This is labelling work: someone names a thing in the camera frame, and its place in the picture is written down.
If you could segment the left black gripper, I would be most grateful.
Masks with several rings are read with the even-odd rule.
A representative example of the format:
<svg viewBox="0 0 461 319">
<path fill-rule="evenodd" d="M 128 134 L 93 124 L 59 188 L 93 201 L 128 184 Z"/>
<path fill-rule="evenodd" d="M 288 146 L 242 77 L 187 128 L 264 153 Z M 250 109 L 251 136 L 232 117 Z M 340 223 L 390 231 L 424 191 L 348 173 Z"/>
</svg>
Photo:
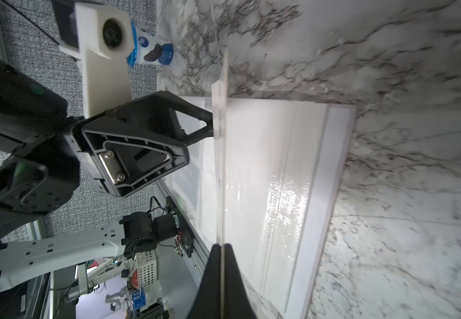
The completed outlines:
<svg viewBox="0 0 461 319">
<path fill-rule="evenodd" d="M 205 126 L 187 134 L 178 112 Z M 119 198 L 187 166 L 187 146 L 214 136 L 211 112 L 168 91 L 135 99 L 106 114 L 76 122 L 64 130 L 64 138 L 96 187 Z"/>
</svg>

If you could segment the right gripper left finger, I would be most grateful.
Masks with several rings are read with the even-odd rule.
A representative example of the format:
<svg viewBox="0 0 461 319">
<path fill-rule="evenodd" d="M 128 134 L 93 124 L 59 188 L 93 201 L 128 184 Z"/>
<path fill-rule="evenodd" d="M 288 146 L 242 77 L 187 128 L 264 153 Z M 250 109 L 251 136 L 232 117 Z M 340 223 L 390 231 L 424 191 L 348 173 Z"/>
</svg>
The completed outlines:
<svg viewBox="0 0 461 319">
<path fill-rule="evenodd" d="M 215 244 L 187 319 L 218 319 L 221 314 L 221 246 Z"/>
</svg>

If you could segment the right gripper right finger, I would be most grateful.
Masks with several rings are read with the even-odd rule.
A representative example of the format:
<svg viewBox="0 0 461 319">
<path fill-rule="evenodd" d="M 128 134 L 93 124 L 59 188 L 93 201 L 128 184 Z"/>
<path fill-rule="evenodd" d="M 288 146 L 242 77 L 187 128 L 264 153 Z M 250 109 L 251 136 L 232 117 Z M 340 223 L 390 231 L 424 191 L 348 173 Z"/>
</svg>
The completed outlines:
<svg viewBox="0 0 461 319">
<path fill-rule="evenodd" d="M 222 247 L 222 318 L 256 318 L 230 244 Z"/>
</svg>

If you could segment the white photo album book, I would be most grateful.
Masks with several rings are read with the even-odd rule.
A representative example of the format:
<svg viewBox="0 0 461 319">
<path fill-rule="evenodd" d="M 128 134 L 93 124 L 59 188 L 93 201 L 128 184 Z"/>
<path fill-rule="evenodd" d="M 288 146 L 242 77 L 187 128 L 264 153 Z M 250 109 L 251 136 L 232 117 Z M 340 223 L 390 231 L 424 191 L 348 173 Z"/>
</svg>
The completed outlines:
<svg viewBox="0 0 461 319">
<path fill-rule="evenodd" d="M 349 149 L 347 104 L 230 98 L 225 159 L 207 138 L 165 178 L 204 248 L 232 245 L 256 315 L 304 318 Z"/>
</svg>

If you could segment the white card grey print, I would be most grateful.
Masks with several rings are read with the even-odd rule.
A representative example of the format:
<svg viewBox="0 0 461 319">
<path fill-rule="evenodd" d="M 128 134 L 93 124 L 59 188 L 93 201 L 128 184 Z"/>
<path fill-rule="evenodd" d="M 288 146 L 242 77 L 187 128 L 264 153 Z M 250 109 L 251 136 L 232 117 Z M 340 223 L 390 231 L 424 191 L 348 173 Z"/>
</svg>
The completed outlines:
<svg viewBox="0 0 461 319">
<path fill-rule="evenodd" d="M 226 106 L 229 85 L 229 58 L 225 50 L 221 75 L 211 86 L 214 129 L 214 167 L 217 181 L 217 243 L 225 245 L 226 188 Z"/>
</svg>

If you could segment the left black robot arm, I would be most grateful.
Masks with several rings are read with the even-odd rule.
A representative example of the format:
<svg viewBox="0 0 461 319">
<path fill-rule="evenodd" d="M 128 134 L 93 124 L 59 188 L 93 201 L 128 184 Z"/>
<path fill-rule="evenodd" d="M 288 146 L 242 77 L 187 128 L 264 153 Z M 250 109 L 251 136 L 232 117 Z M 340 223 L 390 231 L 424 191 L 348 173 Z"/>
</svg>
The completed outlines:
<svg viewBox="0 0 461 319">
<path fill-rule="evenodd" d="M 167 91 L 89 118 L 69 117 L 67 107 L 0 60 L 0 150 L 9 154 L 0 167 L 0 250 L 3 237 L 71 199 L 81 167 L 101 192 L 127 198 L 187 166 L 188 147 L 213 135 L 209 111 Z"/>
</svg>

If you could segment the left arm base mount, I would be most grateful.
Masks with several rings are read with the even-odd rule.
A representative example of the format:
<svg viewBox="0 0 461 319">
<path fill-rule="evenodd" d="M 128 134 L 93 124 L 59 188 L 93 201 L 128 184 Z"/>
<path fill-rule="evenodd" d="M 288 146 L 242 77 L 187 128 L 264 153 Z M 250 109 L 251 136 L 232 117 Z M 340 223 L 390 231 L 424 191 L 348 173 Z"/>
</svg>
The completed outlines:
<svg viewBox="0 0 461 319">
<path fill-rule="evenodd" d="M 153 210 L 135 212 L 123 217 L 119 224 L 124 227 L 121 244 L 125 247 L 124 256 L 130 258 L 138 253 L 155 250 L 163 241 L 175 240 L 174 248 L 180 249 L 188 258 L 194 250 L 194 232 L 181 215 L 179 207 L 171 196 L 165 198 L 166 205 L 158 208 L 162 215 L 154 217 Z"/>
</svg>

